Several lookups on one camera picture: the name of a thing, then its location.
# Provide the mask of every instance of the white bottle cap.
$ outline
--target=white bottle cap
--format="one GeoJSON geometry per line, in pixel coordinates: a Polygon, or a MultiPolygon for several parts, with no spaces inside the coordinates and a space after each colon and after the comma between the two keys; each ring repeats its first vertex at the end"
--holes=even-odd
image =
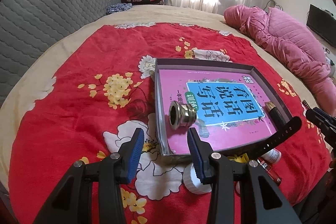
{"type": "Polygon", "coordinates": [[[281,152],[274,148],[266,154],[263,154],[261,157],[264,160],[268,161],[270,164],[277,164],[281,159],[281,152]]]}
{"type": "Polygon", "coordinates": [[[211,186],[203,185],[197,178],[193,164],[189,164],[184,168],[183,182],[186,188],[193,194],[201,195],[211,192],[211,186]]]}

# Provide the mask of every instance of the television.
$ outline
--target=television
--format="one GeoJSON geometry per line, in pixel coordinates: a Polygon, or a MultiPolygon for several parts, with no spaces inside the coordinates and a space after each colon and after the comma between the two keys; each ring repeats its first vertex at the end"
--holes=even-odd
{"type": "Polygon", "coordinates": [[[310,5],[307,26],[327,43],[336,47],[336,19],[332,15],[310,5]]]}

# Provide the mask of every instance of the pink comforter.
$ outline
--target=pink comforter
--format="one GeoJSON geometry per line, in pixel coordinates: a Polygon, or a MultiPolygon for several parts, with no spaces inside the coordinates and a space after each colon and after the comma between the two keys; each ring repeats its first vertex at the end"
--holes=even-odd
{"type": "Polygon", "coordinates": [[[224,17],[301,78],[320,107],[335,116],[336,87],[328,77],[330,66],[322,46],[303,24],[279,9],[269,10],[266,14],[258,7],[238,5],[226,9],[224,17]]]}

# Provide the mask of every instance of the red battery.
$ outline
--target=red battery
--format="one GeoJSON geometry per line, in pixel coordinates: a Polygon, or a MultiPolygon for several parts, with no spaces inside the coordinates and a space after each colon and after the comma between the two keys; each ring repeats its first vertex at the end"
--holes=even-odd
{"type": "Polygon", "coordinates": [[[279,175],[272,169],[272,165],[268,163],[266,160],[262,158],[257,158],[257,162],[265,169],[267,174],[271,177],[271,179],[276,183],[276,185],[280,185],[282,179],[279,175]]]}

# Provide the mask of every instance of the white bottle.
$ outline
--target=white bottle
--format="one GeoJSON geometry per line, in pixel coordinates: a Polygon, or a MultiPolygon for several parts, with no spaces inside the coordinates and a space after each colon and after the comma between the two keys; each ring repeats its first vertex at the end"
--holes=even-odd
{"type": "Polygon", "coordinates": [[[277,164],[281,159],[281,152],[274,148],[266,154],[263,154],[261,157],[270,164],[277,164]]]}

